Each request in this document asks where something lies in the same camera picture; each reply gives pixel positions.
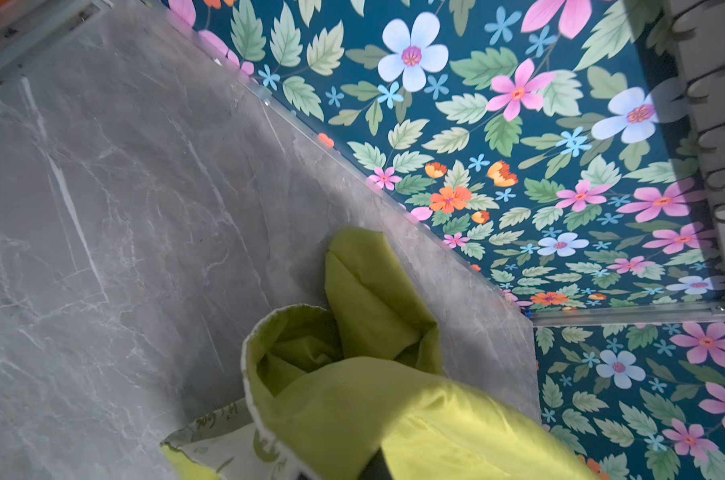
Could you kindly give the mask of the green jacket with printed lining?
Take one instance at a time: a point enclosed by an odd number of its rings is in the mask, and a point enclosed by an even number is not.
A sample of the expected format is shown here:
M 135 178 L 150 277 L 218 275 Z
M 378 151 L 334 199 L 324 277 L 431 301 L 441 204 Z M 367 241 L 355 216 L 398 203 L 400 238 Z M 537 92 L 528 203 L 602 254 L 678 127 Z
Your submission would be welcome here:
M 591 479 L 526 415 L 446 378 L 436 318 L 386 237 L 338 230 L 328 306 L 291 305 L 242 344 L 244 397 L 160 446 L 182 479 Z

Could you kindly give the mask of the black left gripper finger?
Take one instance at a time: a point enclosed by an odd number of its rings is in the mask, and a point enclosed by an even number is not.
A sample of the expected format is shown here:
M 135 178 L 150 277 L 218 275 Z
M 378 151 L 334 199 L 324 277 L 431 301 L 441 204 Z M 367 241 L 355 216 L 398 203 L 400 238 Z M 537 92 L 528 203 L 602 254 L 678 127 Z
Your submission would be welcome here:
M 393 480 L 394 477 L 390 472 L 386 462 L 386 457 L 382 450 L 377 451 L 366 467 L 360 472 L 358 480 Z

